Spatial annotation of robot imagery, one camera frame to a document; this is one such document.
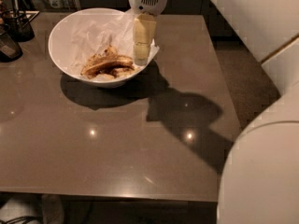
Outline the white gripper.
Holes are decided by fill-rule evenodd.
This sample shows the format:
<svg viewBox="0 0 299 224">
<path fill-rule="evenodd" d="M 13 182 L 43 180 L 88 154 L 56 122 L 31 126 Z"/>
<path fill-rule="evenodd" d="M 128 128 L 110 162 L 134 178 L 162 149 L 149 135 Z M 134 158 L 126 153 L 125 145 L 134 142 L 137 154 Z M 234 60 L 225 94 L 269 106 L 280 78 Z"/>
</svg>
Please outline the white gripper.
<svg viewBox="0 0 299 224">
<path fill-rule="evenodd" d="M 167 0 L 128 1 L 135 13 L 142 13 L 134 20 L 133 39 L 135 64 L 144 66 L 157 53 L 157 47 L 154 43 L 157 21 L 152 15 L 160 15 L 166 7 Z"/>
</svg>

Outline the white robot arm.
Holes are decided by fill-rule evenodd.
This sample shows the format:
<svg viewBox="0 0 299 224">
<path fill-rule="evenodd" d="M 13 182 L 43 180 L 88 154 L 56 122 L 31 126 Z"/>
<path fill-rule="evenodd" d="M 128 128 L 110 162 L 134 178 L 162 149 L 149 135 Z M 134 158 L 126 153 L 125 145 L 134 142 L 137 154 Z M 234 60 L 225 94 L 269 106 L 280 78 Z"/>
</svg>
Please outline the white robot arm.
<svg viewBox="0 0 299 224">
<path fill-rule="evenodd" d="M 238 36 L 279 97 L 237 137 L 217 224 L 299 224 L 299 0 L 203 0 L 210 33 Z"/>
</svg>

